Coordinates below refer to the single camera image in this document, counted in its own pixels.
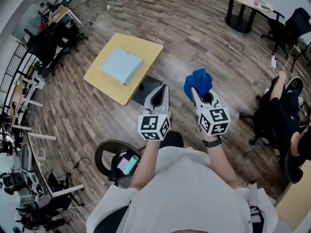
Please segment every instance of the blue fabric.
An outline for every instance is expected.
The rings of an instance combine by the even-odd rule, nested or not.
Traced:
[[[212,77],[206,73],[204,68],[196,70],[191,75],[186,77],[184,92],[192,101],[191,87],[195,87],[199,94],[203,97],[213,87]]]

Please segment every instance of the person's forearm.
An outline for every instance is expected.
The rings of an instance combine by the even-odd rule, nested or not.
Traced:
[[[278,98],[278,99],[281,98],[285,80],[286,80],[286,78],[284,78],[284,77],[279,77],[279,78],[278,78],[278,81],[276,82],[276,84],[275,84],[275,86],[273,87],[273,90],[272,90],[272,92],[271,92],[270,101],[271,101],[273,98]]]
[[[160,141],[148,141],[141,160],[136,168],[130,187],[141,190],[155,176],[156,159]]]
[[[216,136],[207,136],[205,133],[202,134],[205,141],[212,142],[217,140]],[[232,188],[241,187],[237,180],[237,175],[225,155],[222,145],[220,144],[213,148],[207,148],[207,151],[213,171]]]

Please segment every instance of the power outlet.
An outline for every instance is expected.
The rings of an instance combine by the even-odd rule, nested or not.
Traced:
[[[274,55],[271,57],[271,67],[276,69],[276,57]]]

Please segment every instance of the wristwatch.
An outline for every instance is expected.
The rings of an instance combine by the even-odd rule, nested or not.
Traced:
[[[222,143],[222,138],[220,137],[220,135],[217,136],[217,140],[212,141],[212,142],[207,142],[207,141],[203,140],[203,144],[207,148],[213,148],[215,146],[218,146],[221,143]]]

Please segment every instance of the black railing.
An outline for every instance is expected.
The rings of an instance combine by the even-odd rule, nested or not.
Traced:
[[[5,71],[2,83],[0,85],[0,109],[1,114],[4,112],[7,113],[9,108],[9,102],[14,93],[16,84],[14,81],[18,81],[20,76],[25,76],[24,72],[27,67],[30,67],[34,64],[34,62],[38,60],[32,54],[28,54],[28,49],[26,45],[25,36],[20,41],[18,47],[16,48],[9,65]]]

